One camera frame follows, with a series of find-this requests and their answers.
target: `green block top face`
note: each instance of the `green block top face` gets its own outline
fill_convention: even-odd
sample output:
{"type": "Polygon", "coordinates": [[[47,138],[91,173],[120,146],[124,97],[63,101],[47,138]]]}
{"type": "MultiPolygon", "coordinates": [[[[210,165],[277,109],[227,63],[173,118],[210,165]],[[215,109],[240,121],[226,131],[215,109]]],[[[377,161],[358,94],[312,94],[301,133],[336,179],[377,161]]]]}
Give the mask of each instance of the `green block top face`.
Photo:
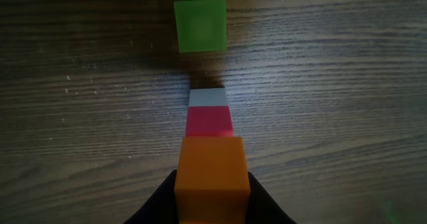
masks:
{"type": "Polygon", "coordinates": [[[226,0],[174,3],[179,52],[227,49],[226,0]]]}

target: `black object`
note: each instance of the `black object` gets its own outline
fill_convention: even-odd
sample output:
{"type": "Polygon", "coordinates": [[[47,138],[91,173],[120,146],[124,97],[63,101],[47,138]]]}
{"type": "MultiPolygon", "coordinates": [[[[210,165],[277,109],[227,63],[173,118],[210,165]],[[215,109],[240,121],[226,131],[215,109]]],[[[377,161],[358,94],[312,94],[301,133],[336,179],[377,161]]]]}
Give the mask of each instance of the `black object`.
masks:
{"type": "MultiPolygon", "coordinates": [[[[246,212],[246,224],[296,224],[268,195],[252,173],[248,173],[248,175],[251,195],[246,212]]],[[[175,193],[173,192],[175,178],[176,170],[173,170],[125,224],[178,224],[175,193]]]]}

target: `orange block top face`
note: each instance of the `orange block top face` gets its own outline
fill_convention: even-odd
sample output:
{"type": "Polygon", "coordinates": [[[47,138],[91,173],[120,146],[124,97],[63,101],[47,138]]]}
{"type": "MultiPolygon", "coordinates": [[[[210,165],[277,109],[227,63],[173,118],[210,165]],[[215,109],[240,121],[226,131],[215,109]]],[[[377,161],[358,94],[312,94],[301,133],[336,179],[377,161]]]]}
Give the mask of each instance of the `orange block top face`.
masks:
{"type": "Polygon", "coordinates": [[[241,137],[184,137],[175,192],[186,190],[250,193],[241,137]]]}

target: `toy block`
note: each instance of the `toy block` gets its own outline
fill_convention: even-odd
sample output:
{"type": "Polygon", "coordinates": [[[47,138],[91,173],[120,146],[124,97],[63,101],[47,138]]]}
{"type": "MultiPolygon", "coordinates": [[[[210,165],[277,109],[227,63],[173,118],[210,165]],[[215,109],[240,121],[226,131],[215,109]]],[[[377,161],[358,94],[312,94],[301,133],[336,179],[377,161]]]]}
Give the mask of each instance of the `toy block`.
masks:
{"type": "Polygon", "coordinates": [[[175,180],[179,223],[245,223],[250,184],[241,137],[184,137],[175,180]]]}
{"type": "Polygon", "coordinates": [[[179,52],[227,49],[226,0],[174,3],[179,52]]]}
{"type": "Polygon", "coordinates": [[[228,106],[225,88],[192,89],[189,91],[189,107],[228,106]]]}
{"type": "Polygon", "coordinates": [[[225,107],[188,107],[185,136],[234,136],[230,109],[225,107]]]}

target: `wooden surface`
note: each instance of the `wooden surface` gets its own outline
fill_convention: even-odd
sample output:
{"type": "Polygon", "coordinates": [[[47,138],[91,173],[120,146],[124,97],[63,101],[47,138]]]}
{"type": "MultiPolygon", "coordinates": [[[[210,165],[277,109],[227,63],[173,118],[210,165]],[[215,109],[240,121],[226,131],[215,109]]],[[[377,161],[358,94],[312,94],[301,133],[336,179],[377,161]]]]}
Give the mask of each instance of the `wooden surface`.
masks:
{"type": "Polygon", "coordinates": [[[426,223],[427,0],[0,0],[0,222],[122,223],[176,168],[189,87],[225,85],[249,170],[298,223],[426,223]]]}

